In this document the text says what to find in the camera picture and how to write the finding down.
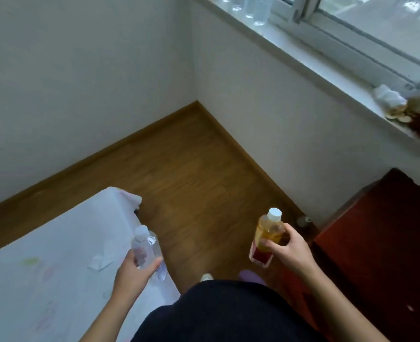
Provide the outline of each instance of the window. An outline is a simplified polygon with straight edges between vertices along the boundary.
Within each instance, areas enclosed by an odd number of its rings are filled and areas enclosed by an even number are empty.
[[[420,97],[420,0],[275,0],[270,20],[371,85]]]

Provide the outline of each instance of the person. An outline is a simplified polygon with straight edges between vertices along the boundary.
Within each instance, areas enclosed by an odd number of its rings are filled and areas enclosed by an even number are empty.
[[[286,246],[262,240],[310,288],[337,341],[388,341],[316,264],[304,238],[289,224]],[[121,325],[150,276],[157,258],[139,270],[130,250],[115,277],[112,296],[80,342],[115,342]],[[133,336],[139,341],[326,341],[281,296],[265,285],[207,280],[170,306],[152,311]]]

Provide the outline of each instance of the wall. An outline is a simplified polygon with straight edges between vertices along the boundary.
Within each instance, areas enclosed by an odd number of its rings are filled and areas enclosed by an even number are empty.
[[[0,201],[195,99],[187,0],[0,0]]]
[[[402,142],[412,140],[393,137],[196,2],[192,21],[199,101],[317,223],[391,167],[420,184],[420,155]]]

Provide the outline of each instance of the window sill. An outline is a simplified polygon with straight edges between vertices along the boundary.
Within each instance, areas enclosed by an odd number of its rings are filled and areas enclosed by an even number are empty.
[[[383,130],[390,129],[395,133],[406,135],[407,137],[403,138],[415,143],[416,149],[420,148],[420,138],[410,128],[386,119],[384,109],[373,98],[373,88],[350,71],[340,67],[274,24],[254,26],[243,12],[232,11],[230,2],[197,1],[351,109],[369,111],[370,113],[365,113],[365,115],[371,115]]]

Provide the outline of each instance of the white window frame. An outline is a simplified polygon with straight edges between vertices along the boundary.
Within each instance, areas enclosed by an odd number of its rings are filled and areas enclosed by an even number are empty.
[[[274,0],[270,22],[314,47],[372,86],[420,98],[420,62],[317,10],[320,0]]]

